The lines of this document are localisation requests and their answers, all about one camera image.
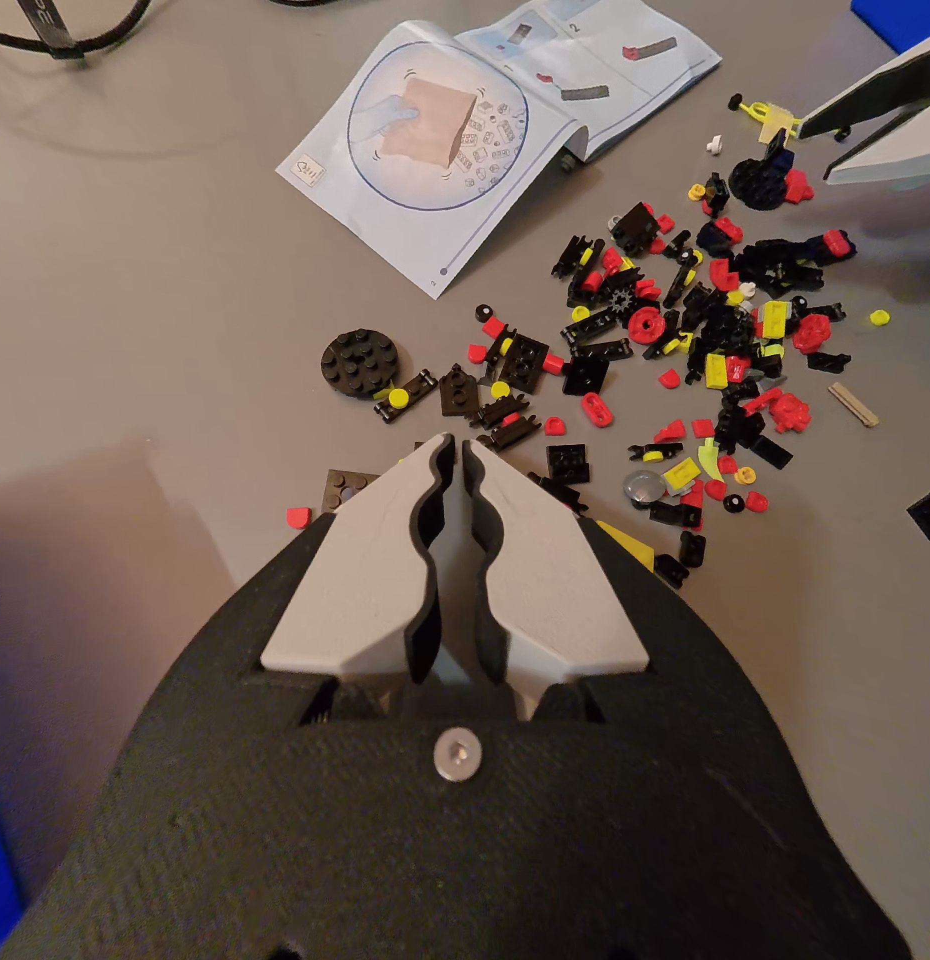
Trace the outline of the tan lego axle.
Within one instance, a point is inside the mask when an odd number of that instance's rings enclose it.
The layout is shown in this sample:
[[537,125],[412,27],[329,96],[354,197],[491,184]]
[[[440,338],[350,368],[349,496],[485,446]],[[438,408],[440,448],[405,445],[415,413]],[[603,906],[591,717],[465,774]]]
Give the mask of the tan lego axle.
[[875,428],[880,424],[880,418],[867,405],[855,396],[842,383],[834,382],[828,387],[828,393],[836,399],[844,409],[849,411],[864,427]]

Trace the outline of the pile of small lego pieces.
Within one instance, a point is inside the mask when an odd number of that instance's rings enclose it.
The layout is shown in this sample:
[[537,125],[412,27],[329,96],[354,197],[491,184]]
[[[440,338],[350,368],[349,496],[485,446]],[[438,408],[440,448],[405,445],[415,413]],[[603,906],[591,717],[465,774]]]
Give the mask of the pile of small lego pieces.
[[[602,390],[611,365],[632,358],[635,348],[644,361],[667,360],[671,366],[658,384],[669,391],[700,384],[719,395],[720,408],[715,416],[693,419],[689,428],[676,418],[650,442],[629,445],[632,463],[675,465],[664,472],[640,469],[623,488],[627,501],[652,522],[679,530],[678,555],[606,531],[680,588],[704,562],[705,498],[732,515],[769,509],[769,499],[753,488],[755,470],[737,464],[738,450],[781,471],[793,454],[771,438],[769,426],[777,434],[799,434],[811,424],[810,405],[780,385],[787,345],[820,373],[842,374],[851,361],[849,354],[823,349],[834,325],[846,318],[843,306],[815,306],[805,297],[823,288],[826,267],[854,258],[857,247],[848,232],[744,245],[744,230],[725,211],[731,199],[745,205],[731,195],[729,176],[713,172],[689,190],[706,218],[695,235],[682,230],[665,242],[674,221],[639,203],[611,221],[609,244],[601,237],[570,237],[551,269],[555,279],[568,282],[571,322],[559,331],[567,357],[481,304],[474,314],[486,340],[468,347],[467,362],[482,367],[483,376],[454,364],[441,376],[422,368],[400,384],[398,371],[371,399],[375,414],[391,425],[437,394],[445,417],[465,419],[479,444],[504,453],[538,435],[566,435],[561,416],[541,420],[531,413],[543,376],[560,378],[563,395],[578,402],[586,421],[608,428],[614,414]],[[794,165],[785,182],[782,206],[815,197]]]

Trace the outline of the light blue instruction booklet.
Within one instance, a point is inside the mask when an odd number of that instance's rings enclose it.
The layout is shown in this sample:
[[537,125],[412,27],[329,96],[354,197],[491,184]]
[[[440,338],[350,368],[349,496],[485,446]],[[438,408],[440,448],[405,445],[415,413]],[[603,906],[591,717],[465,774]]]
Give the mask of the light blue instruction booklet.
[[721,62],[638,1],[404,21],[276,172],[437,299],[561,150],[589,162]]

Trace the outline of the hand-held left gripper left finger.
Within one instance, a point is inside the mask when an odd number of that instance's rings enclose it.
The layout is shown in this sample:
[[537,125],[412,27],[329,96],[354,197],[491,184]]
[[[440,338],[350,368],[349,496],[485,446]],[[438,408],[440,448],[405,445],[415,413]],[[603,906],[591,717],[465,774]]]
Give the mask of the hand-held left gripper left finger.
[[421,684],[441,641],[435,561],[456,441],[423,442],[316,522],[317,550],[261,657],[267,670]]

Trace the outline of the dark brown round lego plate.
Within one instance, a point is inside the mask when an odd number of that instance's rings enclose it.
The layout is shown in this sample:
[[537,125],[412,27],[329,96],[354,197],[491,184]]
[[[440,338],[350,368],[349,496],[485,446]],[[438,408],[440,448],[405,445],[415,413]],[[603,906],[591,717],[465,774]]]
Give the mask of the dark brown round lego plate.
[[326,383],[352,399],[370,401],[399,372],[398,350],[386,334],[366,328],[339,333],[325,348],[320,372]]

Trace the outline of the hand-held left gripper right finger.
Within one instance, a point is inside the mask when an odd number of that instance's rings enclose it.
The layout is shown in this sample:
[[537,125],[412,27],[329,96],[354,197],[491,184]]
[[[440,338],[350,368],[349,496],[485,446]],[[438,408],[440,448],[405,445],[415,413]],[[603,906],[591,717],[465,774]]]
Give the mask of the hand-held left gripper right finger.
[[578,516],[478,442],[463,442],[462,469],[483,552],[475,650],[519,718],[552,686],[645,671],[649,653]]

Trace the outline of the blue plastic bin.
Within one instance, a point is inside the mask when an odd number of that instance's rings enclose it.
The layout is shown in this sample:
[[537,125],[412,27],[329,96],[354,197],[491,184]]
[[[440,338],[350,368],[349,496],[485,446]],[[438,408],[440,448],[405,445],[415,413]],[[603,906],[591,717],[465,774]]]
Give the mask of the blue plastic bin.
[[930,37],[930,1],[852,1],[851,11],[898,54]]

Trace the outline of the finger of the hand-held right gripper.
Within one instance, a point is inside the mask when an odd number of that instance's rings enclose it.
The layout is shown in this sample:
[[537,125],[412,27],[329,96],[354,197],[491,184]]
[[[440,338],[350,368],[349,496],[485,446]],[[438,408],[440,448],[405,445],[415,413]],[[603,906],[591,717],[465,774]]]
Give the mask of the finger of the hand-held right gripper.
[[797,128],[797,138],[851,129],[927,101],[930,101],[930,37],[807,114]]
[[823,179],[833,186],[930,176],[930,105],[894,118],[832,162]]

